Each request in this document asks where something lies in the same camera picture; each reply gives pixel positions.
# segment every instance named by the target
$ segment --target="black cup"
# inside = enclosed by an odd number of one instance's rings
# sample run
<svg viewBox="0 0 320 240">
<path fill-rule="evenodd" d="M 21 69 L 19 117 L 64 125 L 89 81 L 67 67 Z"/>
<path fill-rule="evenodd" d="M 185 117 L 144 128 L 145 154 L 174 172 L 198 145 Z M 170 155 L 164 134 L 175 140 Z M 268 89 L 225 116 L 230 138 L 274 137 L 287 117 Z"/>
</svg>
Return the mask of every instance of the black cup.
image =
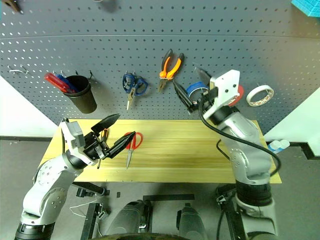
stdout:
<svg viewBox="0 0 320 240">
<path fill-rule="evenodd" d="M 79 92 L 64 92 L 63 94 L 66 95 L 83 114 L 93 113 L 97 109 L 97 103 L 92 94 L 89 80 L 85 76 L 80 75 L 68 76 L 66 79 L 68 79 Z"/>
</svg>

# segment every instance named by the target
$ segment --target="wooden board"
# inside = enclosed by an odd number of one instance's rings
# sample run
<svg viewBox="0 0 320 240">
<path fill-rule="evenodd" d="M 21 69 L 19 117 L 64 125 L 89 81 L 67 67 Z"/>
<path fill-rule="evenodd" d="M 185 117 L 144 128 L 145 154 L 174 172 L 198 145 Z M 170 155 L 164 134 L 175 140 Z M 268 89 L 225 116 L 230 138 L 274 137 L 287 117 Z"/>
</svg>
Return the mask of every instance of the wooden board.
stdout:
<svg viewBox="0 0 320 240">
<path fill-rule="evenodd" d="M 83 134 L 99 120 L 78 121 Z M 128 151 L 115 158 L 101 161 L 100 169 L 88 166 L 76 178 L 78 182 L 161 182 L 161 183 L 234 183 L 230 162 L 216 149 L 219 134 L 208 129 L 200 120 L 118 120 L 109 131 L 107 144 L 113 143 L 127 132 L 140 132 L 143 142 L 131 158 L 126 169 Z M 267 147 L 259 129 L 261 143 Z M 45 162 L 61 154 L 60 127 L 55 132 L 43 159 Z M 271 183 L 281 183 L 276 174 Z"/>
</svg>

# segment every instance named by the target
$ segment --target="pliers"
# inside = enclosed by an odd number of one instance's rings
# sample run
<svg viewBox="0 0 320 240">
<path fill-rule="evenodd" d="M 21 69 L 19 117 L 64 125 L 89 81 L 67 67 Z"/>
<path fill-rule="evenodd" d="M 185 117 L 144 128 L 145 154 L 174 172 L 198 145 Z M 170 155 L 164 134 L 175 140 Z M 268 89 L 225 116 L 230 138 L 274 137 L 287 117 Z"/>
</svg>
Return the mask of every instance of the pliers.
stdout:
<svg viewBox="0 0 320 240">
<path fill-rule="evenodd" d="M 159 84 L 158 92 L 160 92 L 160 90 L 162 90 L 165 87 L 167 81 L 170 81 L 174 78 L 175 73 L 179 70 L 180 66 L 183 64 L 185 55 L 183 53 L 180 53 L 174 67 L 169 72 L 167 72 L 167 66 L 172 55 L 173 55 L 173 51 L 172 49 L 169 49 L 169 51 L 164 55 L 164 58 L 162 60 L 161 72 L 159 73 L 159 77 L 161 78 L 161 81 Z"/>
</svg>

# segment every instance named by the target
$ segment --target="pegboard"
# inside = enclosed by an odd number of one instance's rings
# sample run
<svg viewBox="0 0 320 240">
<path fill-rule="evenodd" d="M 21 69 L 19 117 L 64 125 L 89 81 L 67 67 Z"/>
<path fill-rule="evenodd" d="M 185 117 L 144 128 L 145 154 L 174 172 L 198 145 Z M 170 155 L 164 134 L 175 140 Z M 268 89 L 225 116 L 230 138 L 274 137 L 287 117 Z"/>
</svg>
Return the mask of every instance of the pegboard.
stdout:
<svg viewBox="0 0 320 240">
<path fill-rule="evenodd" d="M 169 48 L 185 61 L 176 80 L 187 88 L 199 80 L 195 66 L 213 75 L 240 71 L 244 98 L 237 104 L 249 119 L 269 131 L 319 86 L 319 22 L 289 1 L 19 1 L 23 14 L 2 6 L 1 75 L 56 124 L 63 117 L 102 119 L 198 119 L 188 114 L 172 83 L 158 93 L 161 61 Z M 7 66 L 28 74 L 9 73 Z M 90 80 L 97 110 L 81 113 L 46 72 Z M 126 111 L 125 71 L 149 83 L 144 96 Z M 260 107 L 245 96 L 268 84 L 275 95 Z"/>
</svg>

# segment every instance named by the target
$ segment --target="red-handled scissors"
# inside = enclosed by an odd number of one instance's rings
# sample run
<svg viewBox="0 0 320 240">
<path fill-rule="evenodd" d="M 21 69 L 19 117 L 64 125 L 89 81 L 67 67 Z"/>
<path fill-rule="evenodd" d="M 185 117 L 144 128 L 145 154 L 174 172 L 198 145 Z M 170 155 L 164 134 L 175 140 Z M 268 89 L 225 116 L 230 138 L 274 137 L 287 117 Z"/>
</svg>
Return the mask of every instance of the red-handled scissors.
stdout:
<svg viewBox="0 0 320 240">
<path fill-rule="evenodd" d="M 140 136 L 140 141 L 137 144 L 137 135 Z M 131 156 L 134 150 L 136 150 L 144 140 L 144 136 L 142 135 L 141 132 L 136 132 L 135 135 L 133 136 L 132 141 L 125 147 L 125 149 L 128 149 L 128 158 L 126 160 L 126 169 L 128 169 L 130 161 L 131 161 Z"/>
</svg>

